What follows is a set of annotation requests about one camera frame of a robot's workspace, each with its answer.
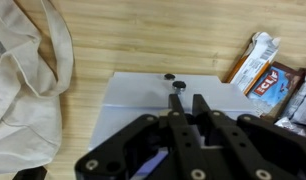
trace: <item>cloth bag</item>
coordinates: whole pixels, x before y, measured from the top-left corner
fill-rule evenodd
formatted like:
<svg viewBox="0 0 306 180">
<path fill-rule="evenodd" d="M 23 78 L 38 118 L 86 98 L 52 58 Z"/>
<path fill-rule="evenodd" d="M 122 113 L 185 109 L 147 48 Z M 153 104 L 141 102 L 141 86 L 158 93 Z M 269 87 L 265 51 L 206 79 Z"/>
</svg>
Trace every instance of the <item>cloth bag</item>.
<svg viewBox="0 0 306 180">
<path fill-rule="evenodd" d="M 39 31 L 13 0 L 0 0 L 0 173 L 45 165 L 61 144 L 59 94 L 70 84 L 71 37 L 49 0 L 40 0 L 57 62 L 57 78 L 38 54 Z"/>
</svg>

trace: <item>wood grain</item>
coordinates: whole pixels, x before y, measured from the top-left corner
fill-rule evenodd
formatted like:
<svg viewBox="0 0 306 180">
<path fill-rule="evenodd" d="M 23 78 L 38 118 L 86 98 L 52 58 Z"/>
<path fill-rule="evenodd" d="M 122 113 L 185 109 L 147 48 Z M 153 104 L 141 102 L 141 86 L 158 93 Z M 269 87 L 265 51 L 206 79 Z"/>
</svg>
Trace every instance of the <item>wood grain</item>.
<svg viewBox="0 0 306 180">
<path fill-rule="evenodd" d="M 41 31 L 40 53 L 54 68 L 39 1 L 18 0 Z M 49 179 L 72 180 L 87 152 L 114 71 L 213 74 L 224 79 L 253 33 L 281 37 L 275 60 L 306 66 L 306 0 L 52 0 L 73 39 L 75 66 L 61 96 L 63 143 Z M 11 179 L 13 174 L 0 175 Z"/>
</svg>

